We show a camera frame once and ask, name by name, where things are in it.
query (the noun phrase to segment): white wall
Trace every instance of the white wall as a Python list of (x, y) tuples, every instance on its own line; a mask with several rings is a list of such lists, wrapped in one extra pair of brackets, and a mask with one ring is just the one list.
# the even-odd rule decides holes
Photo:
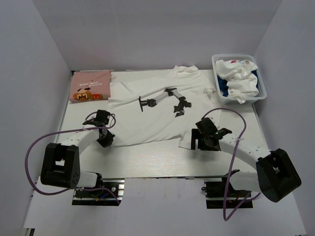
[[(31, 0), (0, 7), (0, 234), (20, 234), (32, 188), (24, 171), (28, 146), (58, 129), (70, 71)], [(38, 177), (47, 139), (31, 153)]]
[(34, 0), (71, 70), (210, 68), (253, 54), (281, 0)]
[(284, 0), (254, 56), (267, 89), (257, 102), (270, 148), (285, 149), (302, 186), (294, 192), (308, 235), (315, 235), (315, 1)]

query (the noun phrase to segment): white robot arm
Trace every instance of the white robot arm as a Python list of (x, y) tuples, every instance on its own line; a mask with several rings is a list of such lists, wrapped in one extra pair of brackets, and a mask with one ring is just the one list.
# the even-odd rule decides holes
[(77, 132), (61, 144), (48, 144), (40, 175), (41, 182), (70, 189), (102, 187), (101, 174), (80, 170), (79, 156), (94, 141), (104, 148), (113, 143), (115, 135), (105, 128), (109, 116), (109, 112), (98, 110), (94, 119), (87, 120), (83, 124), (100, 129)]
[(174, 106), (174, 113), (176, 113), (175, 117), (183, 116), (185, 114), (184, 108), (191, 107), (191, 103), (186, 101), (186, 98), (178, 92), (177, 88), (167, 88), (159, 96), (144, 101), (141, 101), (140, 96), (139, 104), (141, 111), (143, 112), (144, 106), (155, 107), (161, 100), (170, 96), (175, 96), (179, 100), (179, 104)]
[[(191, 149), (224, 151), (233, 154), (237, 137), (228, 129), (218, 130), (209, 118), (196, 123), (191, 131)], [(251, 165), (257, 173), (234, 171), (230, 184), (235, 190), (263, 193), (273, 202), (280, 201), (302, 182), (289, 156), (282, 149), (275, 151), (239, 141), (236, 157)]]

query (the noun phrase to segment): purple cable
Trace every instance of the purple cable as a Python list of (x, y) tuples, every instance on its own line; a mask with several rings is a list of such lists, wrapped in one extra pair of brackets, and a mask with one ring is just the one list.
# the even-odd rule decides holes
[[(227, 173), (227, 178), (226, 178), (226, 184), (225, 184), (225, 189), (224, 189), (224, 198), (223, 198), (223, 219), (225, 221), (228, 221), (231, 216), (234, 214), (234, 212), (236, 212), (236, 210), (246, 201), (246, 198), (248, 198), (251, 193), (249, 192), (245, 198), (232, 210), (232, 212), (228, 215), (228, 217), (226, 217), (226, 201), (227, 201), (227, 192), (228, 192), (228, 186), (229, 186), (229, 183), (230, 183), (230, 178), (231, 178), (231, 173), (232, 173), (232, 168), (233, 168), (233, 163), (234, 163), (234, 160), (235, 160), (235, 156), (236, 156), (236, 151), (237, 151), (237, 147), (238, 147), (238, 144), (240, 142), (240, 138), (243, 136), (246, 128), (247, 128), (247, 124), (246, 124), (246, 121), (244, 119), (244, 117), (238, 113), (237, 111), (235, 110), (232, 110), (232, 109), (229, 109), (229, 108), (214, 108), (210, 111), (208, 111), (203, 117), (202, 119), (204, 119), (206, 117), (206, 115), (208, 115), (210, 112), (213, 112), (215, 110), (227, 110), (227, 111), (231, 111), (231, 112), (234, 112), (236, 113), (243, 121), (244, 123), (244, 128), (242, 130), (242, 132), (240, 133), (240, 135), (238, 136), (238, 139), (236, 141), (236, 144), (235, 144), (235, 147), (234, 147), (234, 150), (233, 150), (233, 154), (232, 154), (232, 159), (231, 159), (231, 163), (230, 163), (230, 167), (228, 169), (228, 173)], [(258, 196), (260, 195), (260, 193), (258, 193), (255, 197), (253, 197), (252, 199), (250, 200), (247, 200), (246, 202), (250, 202), (254, 199), (256, 199)]]
[[(116, 124), (116, 119), (115, 119), (115, 117), (114, 117), (114, 116), (112, 116), (112, 117), (113, 117), (113, 119), (114, 119), (114, 124), (113, 124), (112, 126), (108, 127), (108, 128), (107, 128), (107, 127), (89, 127), (89, 128), (85, 128), (85, 129), (81, 128), (81, 129), (72, 129), (72, 130), (65, 130), (65, 131), (57, 131), (57, 132), (52, 132), (52, 133), (49, 133), (49, 134), (45, 134), (45, 135), (39, 137), (38, 139), (36, 139), (36, 140), (30, 145), (30, 147), (28, 148), (28, 150), (27, 150), (27, 152), (26, 152), (26, 155), (25, 155), (25, 160), (24, 160), (25, 173), (26, 173), (26, 176), (27, 176), (28, 181), (29, 181), (30, 185), (32, 186), (32, 188), (33, 188), (37, 193), (42, 194), (42, 195), (46, 195), (46, 196), (57, 195), (57, 194), (59, 194), (59, 193), (63, 193), (63, 192), (65, 192), (65, 191), (69, 190), (69, 189), (64, 189), (64, 190), (61, 190), (61, 191), (58, 191), (58, 192), (54, 192), (54, 193), (46, 193), (46, 192), (43, 192), (43, 191), (41, 191), (40, 189), (38, 189), (38, 188), (36, 187), (36, 185), (33, 183), (32, 178), (31, 178), (31, 176), (30, 176), (30, 172), (29, 172), (29, 155), (30, 155), (31, 149), (34, 147), (34, 145), (35, 145), (36, 143), (38, 143), (40, 140), (42, 140), (42, 139), (44, 139), (44, 138), (46, 138), (46, 137), (49, 137), (49, 136), (52, 136), (52, 135), (56, 135), (56, 134), (80, 132), (80, 131), (84, 131), (84, 130), (94, 130), (94, 129), (110, 129), (110, 128), (114, 127), (114, 125)], [(83, 190), (84, 190), (84, 191), (94, 191), (94, 189), (83, 189)], [(114, 194), (113, 194), (109, 189), (105, 189), (105, 188), (104, 188), (104, 190), (108, 191), (109, 193), (111, 193), (111, 194), (114, 196)]]

